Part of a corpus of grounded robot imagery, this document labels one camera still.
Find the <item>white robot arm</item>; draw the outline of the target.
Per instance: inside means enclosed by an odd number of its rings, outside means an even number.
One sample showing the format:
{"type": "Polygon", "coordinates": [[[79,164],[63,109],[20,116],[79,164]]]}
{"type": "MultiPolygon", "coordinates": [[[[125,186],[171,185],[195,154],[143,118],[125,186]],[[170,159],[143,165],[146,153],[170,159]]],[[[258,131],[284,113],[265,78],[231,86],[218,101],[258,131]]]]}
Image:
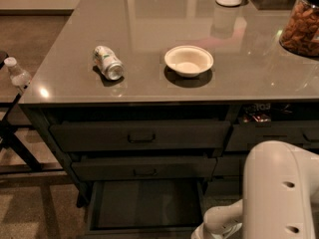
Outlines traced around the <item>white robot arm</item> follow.
{"type": "Polygon", "coordinates": [[[248,154],[242,198],[208,209],[191,239],[316,239],[319,155],[282,141],[265,141],[248,154]]]}

